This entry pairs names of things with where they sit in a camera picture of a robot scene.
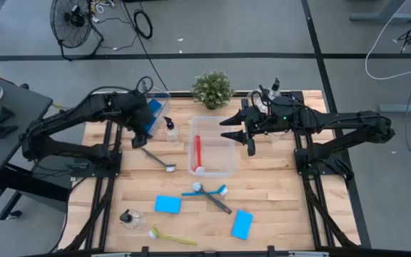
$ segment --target sponge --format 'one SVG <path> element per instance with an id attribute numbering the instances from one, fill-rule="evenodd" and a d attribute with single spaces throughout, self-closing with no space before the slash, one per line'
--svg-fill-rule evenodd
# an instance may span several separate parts
<path id="1" fill-rule="evenodd" d="M 179 213 L 182 198 L 173 196 L 157 196 L 155 201 L 155 211 L 167 213 Z"/>
<path id="2" fill-rule="evenodd" d="M 235 216 L 233 232 L 231 235 L 239 239 L 247 240 L 252 220 L 253 214 L 238 210 L 237 215 Z"/>

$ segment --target potted plant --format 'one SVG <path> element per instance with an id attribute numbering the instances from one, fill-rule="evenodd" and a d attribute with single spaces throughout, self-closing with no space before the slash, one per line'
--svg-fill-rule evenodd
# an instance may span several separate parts
<path id="1" fill-rule="evenodd" d="M 225 106 L 233 96 L 228 77 L 223 72 L 212 71 L 195 79 L 191 92 L 210 110 Z"/>

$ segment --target wooden table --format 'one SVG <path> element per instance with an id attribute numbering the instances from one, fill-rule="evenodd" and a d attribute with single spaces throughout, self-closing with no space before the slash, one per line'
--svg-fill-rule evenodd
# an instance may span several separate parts
<path id="1" fill-rule="evenodd" d="M 305 104 L 326 112 L 321 91 L 303 93 Z M 173 173 L 166 173 L 164 167 L 141 150 L 132 149 L 133 134 L 123 132 L 122 168 L 113 191 L 106 251 L 139 252 L 142 246 L 149 246 L 149 251 L 265 251 L 268 245 L 274 245 L 277 251 L 314 249 L 303 183 L 295 170 L 293 133 L 281 136 L 275 143 L 266 141 L 263 135 L 256 136 L 257 151 L 253 157 L 247 155 L 246 146 L 237 143 L 237 169 L 231 177 L 200 178 L 187 172 L 188 128 L 191 118 L 231 117 L 239 108 L 238 98 L 215 111 L 203 108 L 200 103 L 194 103 L 193 99 L 171 99 L 169 116 L 181 129 L 181 142 L 167 142 L 162 126 L 146 148 L 162 160 L 176 163 L 177 169 Z M 105 127 L 105 123 L 87 124 L 83 144 L 102 143 Z M 331 131 L 313 135 L 314 141 L 319 143 L 332 138 Z M 359 243 L 343 178 L 329 175 L 322 176 L 322 180 L 330 215 L 350 240 Z M 223 202 L 234 212 L 228 215 L 204 197 L 183 197 L 179 214 L 154 211 L 157 195 L 180 196 L 182 192 L 191 191 L 191 185 L 195 181 L 200 181 L 208 190 L 216 190 L 221 184 L 226 184 L 229 192 Z M 94 186 L 95 179 L 88 178 L 71 194 L 68 223 L 60 248 L 71 242 L 89 217 Z M 118 217 L 127 208 L 143 212 L 147 225 L 137 230 L 123 227 Z M 253 214 L 253 224 L 246 241 L 231 236 L 238 209 Z M 318 224 L 325 245 L 323 222 Z M 198 245 L 151 239 L 148 237 L 151 226 L 156 226 L 163 234 L 196 241 Z M 98 221 L 93 246 L 97 246 L 100 227 L 101 221 Z"/>

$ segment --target gray floor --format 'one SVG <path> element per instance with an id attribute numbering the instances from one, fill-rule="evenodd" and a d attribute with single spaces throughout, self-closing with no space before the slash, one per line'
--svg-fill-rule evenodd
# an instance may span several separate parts
<path id="1" fill-rule="evenodd" d="M 310 10 L 323 53 L 367 53 L 382 24 L 351 22 L 350 11 L 377 11 L 387 1 L 310 0 Z M 0 56 L 59 55 L 49 23 L 50 1 L 7 0 L 0 13 Z M 154 36 L 145 41 L 152 54 L 283 52 L 313 53 L 299 1 L 168 0 L 143 3 L 150 15 Z M 138 4 L 128 4 L 132 12 Z M 403 11 L 411 12 L 411 1 Z M 120 9 L 106 9 L 106 18 L 120 16 Z M 394 42 L 410 25 L 389 26 L 375 53 L 395 53 Z M 134 33 L 127 24 L 100 24 L 105 45 L 129 44 Z M 96 43 L 93 35 L 69 54 L 86 54 Z M 139 42 L 129 49 L 99 54 L 142 54 Z M 323 89 L 315 59 L 166 59 L 153 61 L 171 90 L 189 90 L 194 76 L 219 70 L 229 75 L 234 89 L 270 85 L 274 77 L 283 89 Z M 364 71 L 364 60 L 325 60 L 338 111 L 377 110 L 378 104 L 404 104 L 411 89 L 411 74 L 375 81 Z M 409 59 L 370 60 L 370 72 L 389 76 L 411 69 Z M 132 87 L 149 75 L 156 79 L 147 60 L 118 61 L 0 61 L 0 76 L 28 83 L 31 90 L 55 102 L 73 106 L 91 89 L 103 85 Z M 372 247 L 411 250 L 411 153 L 405 144 L 403 115 L 389 115 L 396 136 L 382 145 L 363 144 L 350 150 L 365 221 Z M 411 116 L 406 119 L 411 143 Z M 83 126 L 56 135 L 80 142 Z M 12 163 L 30 168 L 19 153 Z M 0 210 L 10 197 L 6 192 Z M 59 236 L 64 214 L 23 197 L 16 207 L 24 215 L 0 221 L 0 256 L 43 253 Z"/>

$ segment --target electric fan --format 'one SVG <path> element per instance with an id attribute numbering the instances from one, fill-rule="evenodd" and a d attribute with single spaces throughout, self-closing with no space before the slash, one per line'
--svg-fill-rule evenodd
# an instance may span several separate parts
<path id="1" fill-rule="evenodd" d="M 61 56 L 66 60 L 72 58 L 64 56 L 63 47 L 73 49 L 81 46 L 94 30 L 101 37 L 96 48 L 87 56 L 75 59 L 87 59 L 93 56 L 104 40 L 91 23 L 91 0 L 53 0 L 50 8 L 50 25 L 56 40 L 61 48 Z"/>

